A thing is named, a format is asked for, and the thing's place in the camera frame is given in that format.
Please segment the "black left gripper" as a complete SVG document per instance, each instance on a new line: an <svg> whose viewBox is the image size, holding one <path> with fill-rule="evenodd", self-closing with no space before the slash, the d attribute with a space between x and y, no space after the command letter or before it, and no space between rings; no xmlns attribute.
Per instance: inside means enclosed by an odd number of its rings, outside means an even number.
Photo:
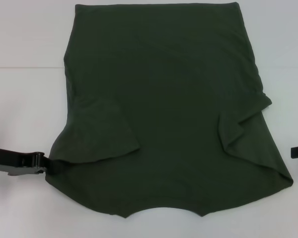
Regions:
<svg viewBox="0 0 298 238"><path fill-rule="evenodd" d="M18 152L0 149L0 171L8 175L26 174L57 174L63 169L59 161L50 160L43 152L25 153L20 156Z"/></svg>

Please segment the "dark green t-shirt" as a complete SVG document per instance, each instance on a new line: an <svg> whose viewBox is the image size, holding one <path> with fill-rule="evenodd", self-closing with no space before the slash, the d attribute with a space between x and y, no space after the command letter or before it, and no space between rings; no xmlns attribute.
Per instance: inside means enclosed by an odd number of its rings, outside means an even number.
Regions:
<svg viewBox="0 0 298 238"><path fill-rule="evenodd" d="M205 216L293 185L239 4L78 4L64 65L46 181L77 203Z"/></svg>

